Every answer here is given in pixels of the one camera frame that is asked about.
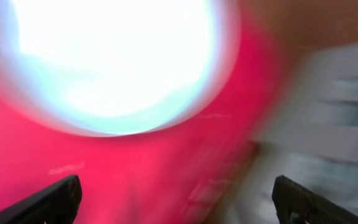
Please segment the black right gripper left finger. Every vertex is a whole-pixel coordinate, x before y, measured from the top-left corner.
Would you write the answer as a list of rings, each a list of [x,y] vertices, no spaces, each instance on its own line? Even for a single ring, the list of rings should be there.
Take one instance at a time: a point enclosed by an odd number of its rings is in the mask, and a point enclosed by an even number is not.
[[[73,224],[82,199],[77,175],[69,175],[0,211],[0,224]]]

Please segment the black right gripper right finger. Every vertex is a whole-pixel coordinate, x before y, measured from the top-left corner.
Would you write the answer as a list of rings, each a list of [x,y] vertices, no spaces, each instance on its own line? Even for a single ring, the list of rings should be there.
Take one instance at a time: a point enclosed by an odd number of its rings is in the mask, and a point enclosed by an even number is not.
[[[358,224],[358,213],[284,175],[275,178],[272,201],[280,224]]]

